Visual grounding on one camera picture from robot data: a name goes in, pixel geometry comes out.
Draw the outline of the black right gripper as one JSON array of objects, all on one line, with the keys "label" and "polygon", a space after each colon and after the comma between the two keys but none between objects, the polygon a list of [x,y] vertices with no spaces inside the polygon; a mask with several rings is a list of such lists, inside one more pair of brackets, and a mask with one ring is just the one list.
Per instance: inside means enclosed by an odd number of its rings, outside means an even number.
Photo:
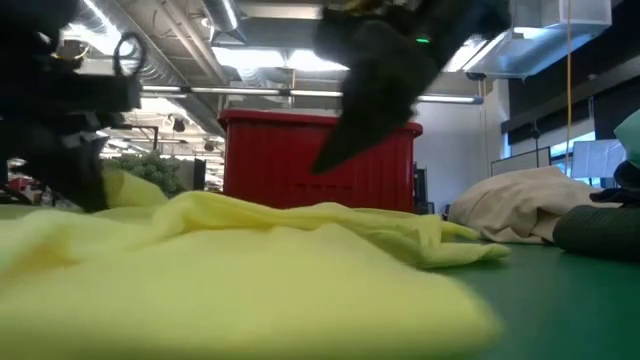
[{"label": "black right gripper", "polygon": [[468,39],[489,40],[510,26],[505,1],[324,4],[313,50],[348,72],[340,85],[340,115],[311,121],[329,127],[311,173],[330,172],[405,129],[413,104]]}]

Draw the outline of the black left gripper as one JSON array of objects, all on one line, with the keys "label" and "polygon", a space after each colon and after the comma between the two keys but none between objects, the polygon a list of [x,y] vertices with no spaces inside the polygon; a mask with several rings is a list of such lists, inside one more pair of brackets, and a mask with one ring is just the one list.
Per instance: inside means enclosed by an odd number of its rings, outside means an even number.
[{"label": "black left gripper", "polygon": [[27,174],[94,213],[107,208],[103,165],[106,140],[92,134],[124,122],[122,114],[141,106],[139,74],[145,43],[126,32],[117,41],[112,72],[81,74],[82,58],[60,58],[56,42],[37,32],[18,52],[14,40],[2,47],[1,164],[12,159],[27,164]]}]

